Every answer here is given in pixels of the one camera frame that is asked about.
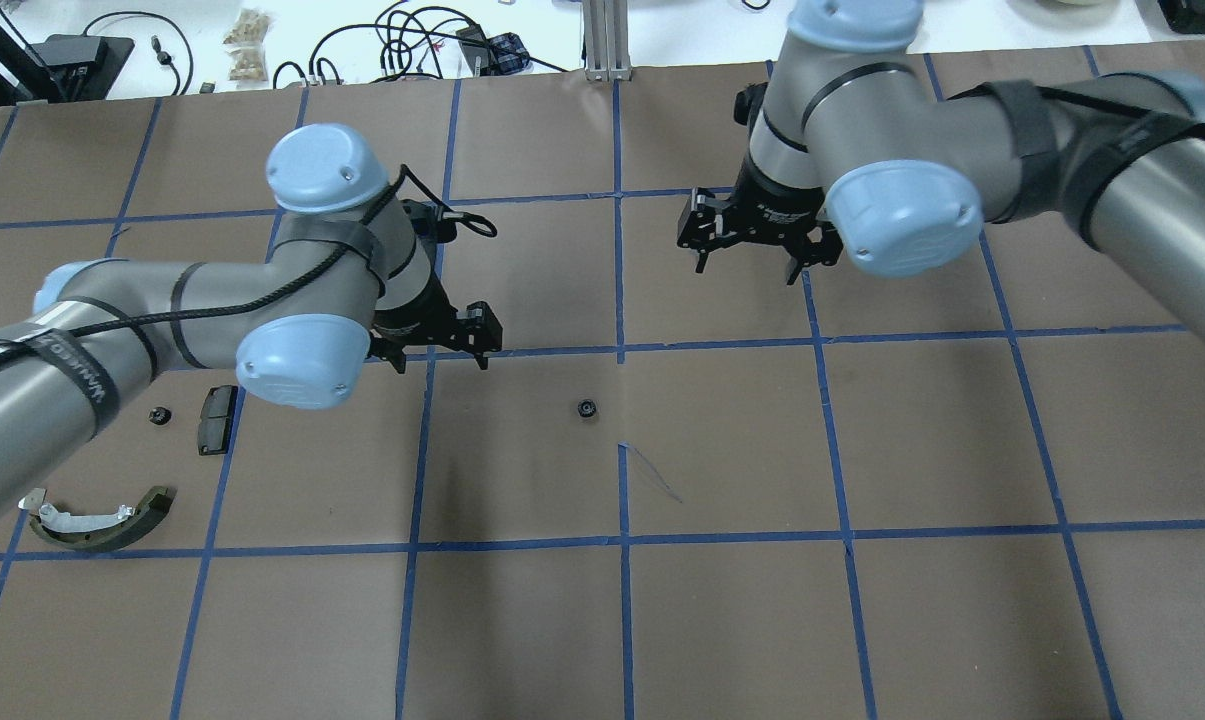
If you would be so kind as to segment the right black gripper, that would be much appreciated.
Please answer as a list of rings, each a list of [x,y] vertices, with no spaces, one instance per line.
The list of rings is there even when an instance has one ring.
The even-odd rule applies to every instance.
[[[694,187],[678,218],[676,243],[695,252],[695,275],[707,268],[710,254],[739,243],[780,247],[788,252],[784,287],[794,287],[804,270],[834,266],[844,240],[821,217],[825,191],[771,179],[754,161],[743,160],[729,197]]]

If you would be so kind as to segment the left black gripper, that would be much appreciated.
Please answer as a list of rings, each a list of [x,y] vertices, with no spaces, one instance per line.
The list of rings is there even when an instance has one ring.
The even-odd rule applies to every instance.
[[[480,370],[489,368],[489,355],[502,352],[502,323],[486,301],[455,309],[439,281],[428,281],[415,300],[390,309],[375,309],[369,358],[390,364],[406,374],[405,350],[439,346],[474,356]]]

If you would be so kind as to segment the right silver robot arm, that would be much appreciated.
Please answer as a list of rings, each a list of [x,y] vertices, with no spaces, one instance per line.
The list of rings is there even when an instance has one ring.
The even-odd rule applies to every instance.
[[[939,100],[907,63],[919,1],[799,1],[768,82],[736,99],[748,149],[730,196],[693,190],[698,266],[781,247],[790,275],[848,259],[909,277],[987,224],[1056,211],[1205,343],[1205,83],[1105,73],[984,82]]]

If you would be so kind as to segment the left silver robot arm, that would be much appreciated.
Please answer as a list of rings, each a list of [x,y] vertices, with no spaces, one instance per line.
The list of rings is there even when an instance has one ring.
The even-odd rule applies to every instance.
[[[33,314],[0,327],[0,518],[102,433],[159,374],[233,370],[270,405],[329,409],[365,360],[404,368],[413,346],[487,368],[502,325],[486,302],[457,309],[437,246],[457,228],[493,238],[482,216],[400,195],[354,128],[287,132],[265,163],[283,209],[263,262],[102,258],[46,275]]]

